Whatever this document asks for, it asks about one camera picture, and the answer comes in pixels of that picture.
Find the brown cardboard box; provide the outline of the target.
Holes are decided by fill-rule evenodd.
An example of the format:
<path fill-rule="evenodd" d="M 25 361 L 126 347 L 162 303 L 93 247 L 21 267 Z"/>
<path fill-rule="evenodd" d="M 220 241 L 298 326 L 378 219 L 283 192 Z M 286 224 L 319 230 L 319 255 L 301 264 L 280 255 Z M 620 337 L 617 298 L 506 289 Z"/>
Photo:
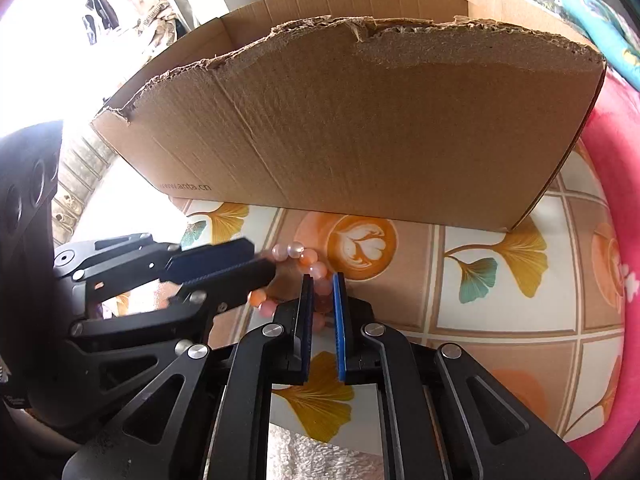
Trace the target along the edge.
<path fill-rule="evenodd" d="M 91 125 L 180 200 L 510 231 L 605 73 L 527 0 L 258 0 L 157 55 Z"/>

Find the blue patterned pillow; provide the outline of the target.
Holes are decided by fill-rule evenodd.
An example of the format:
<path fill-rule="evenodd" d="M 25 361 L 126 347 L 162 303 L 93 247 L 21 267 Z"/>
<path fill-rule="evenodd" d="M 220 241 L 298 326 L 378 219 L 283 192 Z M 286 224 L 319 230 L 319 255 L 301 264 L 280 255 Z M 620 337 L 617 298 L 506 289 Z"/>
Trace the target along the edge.
<path fill-rule="evenodd" d="M 602 0 L 554 0 L 619 72 L 639 90 L 639 36 Z"/>

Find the patterned tile tablecloth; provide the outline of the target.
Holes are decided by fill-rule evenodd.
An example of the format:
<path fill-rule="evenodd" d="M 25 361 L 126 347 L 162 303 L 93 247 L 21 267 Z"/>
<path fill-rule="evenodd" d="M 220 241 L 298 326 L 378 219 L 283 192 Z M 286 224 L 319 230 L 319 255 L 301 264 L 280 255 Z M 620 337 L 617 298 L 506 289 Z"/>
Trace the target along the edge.
<path fill-rule="evenodd" d="M 623 362 L 625 267 L 582 144 L 533 213 L 494 233 L 183 200 L 184 246 L 302 244 L 376 319 L 416 344 L 452 341 L 560 437 L 612 413 Z"/>

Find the white fluffy towel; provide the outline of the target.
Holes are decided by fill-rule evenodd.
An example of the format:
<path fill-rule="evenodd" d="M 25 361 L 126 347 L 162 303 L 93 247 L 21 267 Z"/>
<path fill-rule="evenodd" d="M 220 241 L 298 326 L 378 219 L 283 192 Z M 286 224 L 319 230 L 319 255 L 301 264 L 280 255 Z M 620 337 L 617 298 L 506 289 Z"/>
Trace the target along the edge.
<path fill-rule="evenodd" d="M 269 425 L 267 479 L 383 479 L 381 456 L 352 451 Z"/>

